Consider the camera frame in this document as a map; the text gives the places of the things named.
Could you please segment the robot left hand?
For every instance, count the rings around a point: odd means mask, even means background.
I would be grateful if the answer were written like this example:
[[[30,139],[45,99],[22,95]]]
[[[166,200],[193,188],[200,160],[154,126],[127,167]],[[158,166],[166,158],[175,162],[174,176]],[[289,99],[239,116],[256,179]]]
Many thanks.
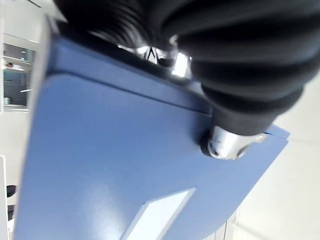
[[[191,75],[213,108],[205,155],[239,158],[320,69],[317,0],[57,0],[75,29],[136,53],[148,46]]]

